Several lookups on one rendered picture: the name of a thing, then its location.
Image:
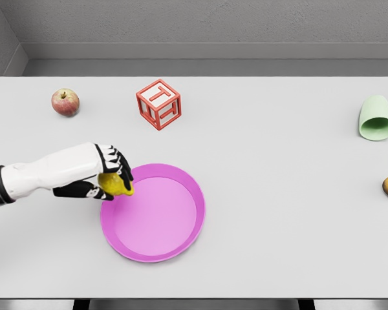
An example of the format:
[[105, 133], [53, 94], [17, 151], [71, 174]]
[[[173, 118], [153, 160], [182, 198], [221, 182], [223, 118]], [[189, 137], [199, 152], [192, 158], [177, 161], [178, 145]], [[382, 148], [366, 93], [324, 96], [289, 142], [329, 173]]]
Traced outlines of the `pink round plate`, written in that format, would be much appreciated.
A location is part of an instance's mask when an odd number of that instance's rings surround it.
[[184, 170], [150, 163], [136, 167], [135, 193], [102, 203], [100, 223], [110, 246], [144, 263], [169, 260], [198, 238], [206, 217], [200, 185]]

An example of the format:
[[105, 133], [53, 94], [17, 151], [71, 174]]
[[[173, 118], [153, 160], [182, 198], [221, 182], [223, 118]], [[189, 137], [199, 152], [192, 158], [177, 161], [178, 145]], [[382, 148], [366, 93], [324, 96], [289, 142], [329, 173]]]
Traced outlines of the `red letter cube block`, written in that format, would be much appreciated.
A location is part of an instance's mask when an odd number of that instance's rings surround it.
[[140, 115], [154, 128], [162, 130], [181, 117], [181, 96], [163, 79], [136, 93]]

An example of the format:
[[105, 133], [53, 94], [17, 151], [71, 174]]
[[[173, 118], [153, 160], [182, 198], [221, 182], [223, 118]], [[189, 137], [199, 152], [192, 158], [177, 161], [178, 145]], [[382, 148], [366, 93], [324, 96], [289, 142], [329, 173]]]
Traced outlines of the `yellow lemon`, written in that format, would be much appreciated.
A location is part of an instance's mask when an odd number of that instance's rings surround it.
[[123, 179], [117, 173], [101, 173], [98, 175], [99, 186], [108, 194], [112, 196], [127, 195], [132, 196], [135, 192], [132, 182], [130, 182], [130, 189], [128, 190]]

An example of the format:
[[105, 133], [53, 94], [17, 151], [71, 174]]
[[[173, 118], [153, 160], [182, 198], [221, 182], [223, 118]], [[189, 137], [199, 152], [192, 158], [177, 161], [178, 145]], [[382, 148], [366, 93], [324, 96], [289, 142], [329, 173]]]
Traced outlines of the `light green cup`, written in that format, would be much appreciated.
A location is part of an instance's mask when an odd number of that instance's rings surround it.
[[358, 130], [360, 136], [369, 141], [388, 138], [388, 100], [382, 95], [372, 95], [360, 110]]

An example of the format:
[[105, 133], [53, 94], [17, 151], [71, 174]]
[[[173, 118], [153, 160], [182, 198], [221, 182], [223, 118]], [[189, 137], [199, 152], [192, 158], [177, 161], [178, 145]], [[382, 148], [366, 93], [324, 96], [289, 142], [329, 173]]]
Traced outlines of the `red apple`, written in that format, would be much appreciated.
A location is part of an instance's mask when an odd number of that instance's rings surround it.
[[80, 107], [78, 95], [69, 88], [61, 88], [51, 97], [52, 108], [60, 115], [71, 117], [74, 116]]

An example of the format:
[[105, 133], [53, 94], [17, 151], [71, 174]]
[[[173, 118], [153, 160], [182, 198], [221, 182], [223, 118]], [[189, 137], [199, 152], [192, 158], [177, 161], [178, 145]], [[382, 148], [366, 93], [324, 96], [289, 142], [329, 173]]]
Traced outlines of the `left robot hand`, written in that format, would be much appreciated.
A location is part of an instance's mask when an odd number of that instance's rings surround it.
[[113, 195], [88, 179], [99, 174], [116, 174], [127, 191], [133, 175], [125, 156], [112, 145], [83, 143], [45, 157], [40, 185], [57, 197], [113, 200]]

